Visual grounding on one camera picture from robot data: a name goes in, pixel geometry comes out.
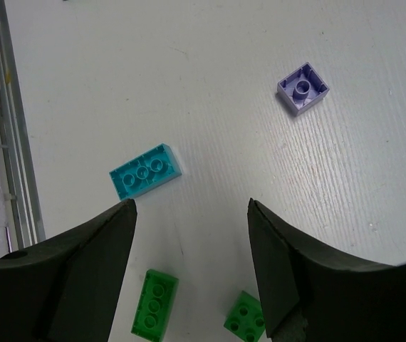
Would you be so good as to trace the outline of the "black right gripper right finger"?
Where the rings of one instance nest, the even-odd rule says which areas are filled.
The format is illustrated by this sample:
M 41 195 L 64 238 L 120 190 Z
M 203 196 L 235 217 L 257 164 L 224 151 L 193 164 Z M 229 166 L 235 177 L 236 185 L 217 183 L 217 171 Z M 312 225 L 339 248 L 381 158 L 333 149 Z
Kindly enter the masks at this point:
M 342 252 L 254 199 L 247 218 L 272 341 L 406 341 L 406 263 Z

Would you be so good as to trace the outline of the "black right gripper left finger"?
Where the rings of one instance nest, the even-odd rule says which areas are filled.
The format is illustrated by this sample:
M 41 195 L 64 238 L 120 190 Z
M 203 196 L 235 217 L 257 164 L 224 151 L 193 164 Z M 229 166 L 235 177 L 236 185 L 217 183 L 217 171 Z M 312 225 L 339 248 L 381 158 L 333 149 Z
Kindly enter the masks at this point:
M 107 341 L 136 221 L 127 199 L 0 258 L 0 341 Z

